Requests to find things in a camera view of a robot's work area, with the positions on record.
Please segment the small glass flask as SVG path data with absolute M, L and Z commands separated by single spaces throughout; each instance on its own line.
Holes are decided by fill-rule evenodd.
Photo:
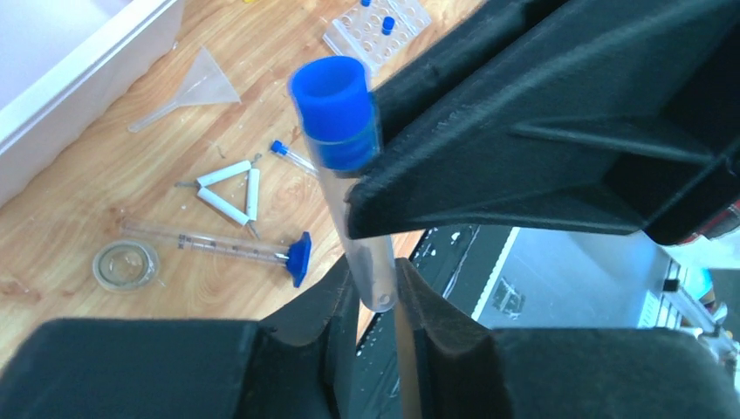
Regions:
M 135 292 L 156 279 L 160 265 L 153 246 L 121 239 L 107 244 L 95 255 L 92 274 L 110 292 Z

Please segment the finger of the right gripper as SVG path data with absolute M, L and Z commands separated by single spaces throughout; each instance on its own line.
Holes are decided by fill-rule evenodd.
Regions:
M 678 244 L 739 199 L 736 1 L 486 1 L 383 83 L 353 238 L 456 223 Z

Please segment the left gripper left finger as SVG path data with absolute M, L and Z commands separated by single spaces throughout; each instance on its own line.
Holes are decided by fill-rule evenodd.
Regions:
M 262 320 L 55 319 L 1 375 L 4 418 L 342 418 L 359 298 L 345 259 Z

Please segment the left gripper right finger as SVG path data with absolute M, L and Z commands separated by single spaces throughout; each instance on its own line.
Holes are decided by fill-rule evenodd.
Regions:
M 490 330 L 395 262 L 406 418 L 736 418 L 729 375 L 666 328 Z

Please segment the glass graduated tube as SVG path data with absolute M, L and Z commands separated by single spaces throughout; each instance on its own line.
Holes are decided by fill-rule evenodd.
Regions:
M 120 233 L 125 237 L 165 244 L 178 250 L 201 251 L 278 265 L 286 265 L 289 259 L 286 246 L 267 244 L 251 238 L 218 236 L 132 218 L 126 218 L 120 223 Z

